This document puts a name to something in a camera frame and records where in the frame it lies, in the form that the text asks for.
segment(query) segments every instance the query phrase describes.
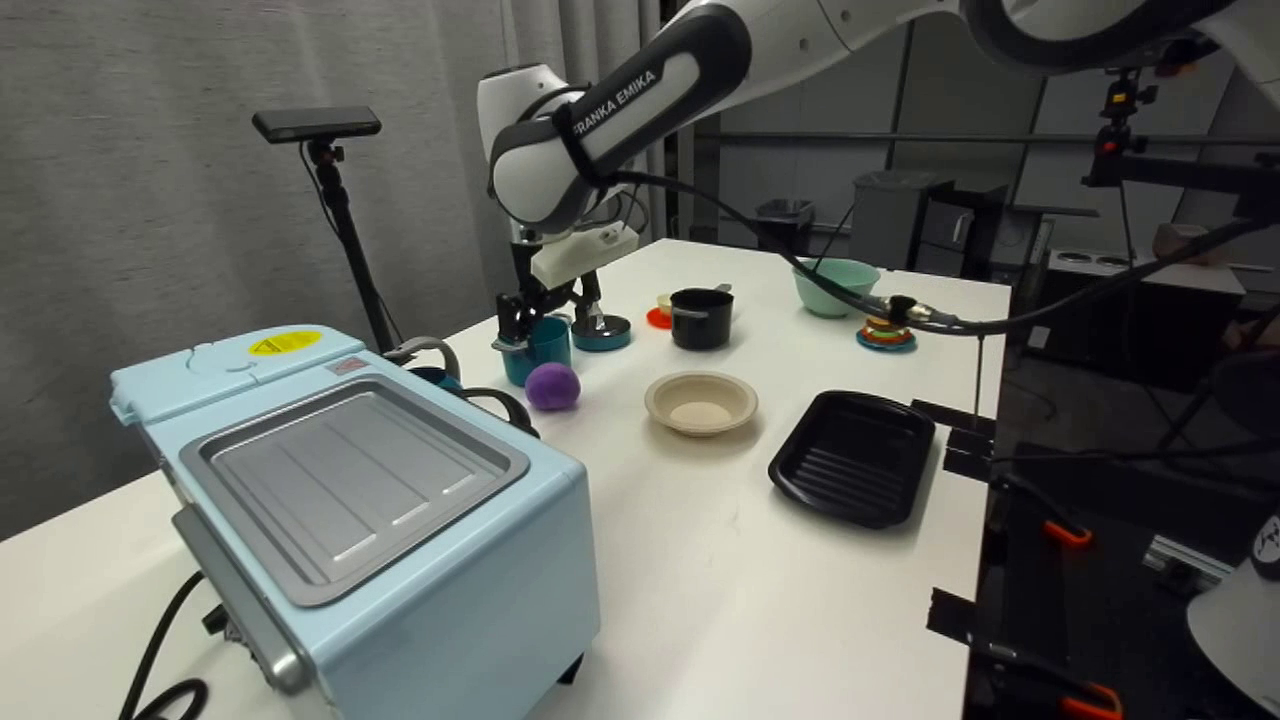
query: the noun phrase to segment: green bowl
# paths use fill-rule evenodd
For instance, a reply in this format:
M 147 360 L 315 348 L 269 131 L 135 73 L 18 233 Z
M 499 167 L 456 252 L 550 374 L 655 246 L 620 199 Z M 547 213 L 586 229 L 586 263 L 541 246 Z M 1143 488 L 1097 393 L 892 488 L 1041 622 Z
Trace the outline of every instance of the green bowl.
M 800 260 L 802 270 L 817 270 L 825 280 L 855 294 L 855 295 L 868 295 L 881 280 L 881 270 L 873 263 L 860 263 L 860 260 L 846 260 L 846 256 L 827 256 L 827 260 Z M 838 319 L 838 318 L 851 318 L 846 304 L 838 304 L 831 294 L 817 289 L 807 278 L 794 273 L 794 294 L 800 294 L 800 304 L 807 318 L 827 318 L 827 319 Z

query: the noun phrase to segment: white table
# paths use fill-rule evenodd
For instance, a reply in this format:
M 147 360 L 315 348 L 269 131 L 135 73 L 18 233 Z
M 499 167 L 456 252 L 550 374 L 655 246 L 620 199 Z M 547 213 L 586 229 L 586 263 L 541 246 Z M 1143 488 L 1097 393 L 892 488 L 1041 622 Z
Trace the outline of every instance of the white table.
M 687 286 L 730 286 L 730 348 L 679 354 L 643 325 L 655 295 Z M 1007 311 L 1007 289 L 995 286 L 886 273 L 876 294 L 959 318 Z M 602 629 L 574 683 L 550 690 L 537 716 L 959 716 L 969 651 L 931 636 L 922 615 L 931 587 L 975 595 L 985 486 L 937 470 L 912 526 L 868 532 L 786 503 L 768 461 L 825 390 L 969 412 L 975 340 L 918 335 L 912 355 L 863 354 L 855 319 L 800 311 L 784 260 L 685 241 L 602 270 L 602 307 L 637 325 L 633 348 L 581 354 L 581 409 L 537 415 L 545 440 L 592 473 Z M 452 335 L 463 383 L 505 383 L 491 335 L 491 319 Z M 985 415 L 1000 400 L 1000 364 L 1003 340 L 988 340 Z M 748 379 L 756 429 L 729 440 L 650 429 L 643 390 L 679 370 Z M 0 716 L 117 716 L 158 610 L 194 568 L 172 511 L 174 498 L 151 473 L 0 546 Z M 202 636 L 194 615 L 210 606 L 208 583 L 189 601 L 147 695 L 202 677 L 208 716 L 322 716 L 315 692 L 271 695 L 245 648 Z

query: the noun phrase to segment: black tray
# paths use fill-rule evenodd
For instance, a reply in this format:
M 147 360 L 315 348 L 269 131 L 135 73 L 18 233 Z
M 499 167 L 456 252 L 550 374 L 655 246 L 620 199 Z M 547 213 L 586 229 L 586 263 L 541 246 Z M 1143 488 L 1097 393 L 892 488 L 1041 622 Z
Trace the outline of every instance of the black tray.
M 884 395 L 820 393 L 768 477 L 812 511 L 886 527 L 912 517 L 927 449 L 927 415 Z

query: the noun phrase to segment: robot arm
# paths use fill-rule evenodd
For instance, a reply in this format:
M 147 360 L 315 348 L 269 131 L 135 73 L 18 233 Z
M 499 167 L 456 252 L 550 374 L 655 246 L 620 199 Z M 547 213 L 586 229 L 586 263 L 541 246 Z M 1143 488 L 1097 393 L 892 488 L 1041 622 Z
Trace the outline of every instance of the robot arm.
M 497 205 L 527 233 L 572 229 L 658 135 L 793 89 L 922 14 L 959 14 L 1000 58 L 1097 67 L 1198 25 L 1280 105 L 1275 0 L 692 0 L 594 89 L 547 67 L 481 83 Z

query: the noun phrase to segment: beige bowl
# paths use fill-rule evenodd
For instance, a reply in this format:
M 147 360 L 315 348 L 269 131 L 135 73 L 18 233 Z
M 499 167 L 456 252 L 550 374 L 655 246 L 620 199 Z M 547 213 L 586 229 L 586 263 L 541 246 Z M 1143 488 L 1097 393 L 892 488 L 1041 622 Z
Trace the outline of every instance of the beige bowl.
M 756 393 L 730 376 L 679 374 L 655 379 L 643 393 L 643 409 L 679 438 L 722 438 L 756 415 Z

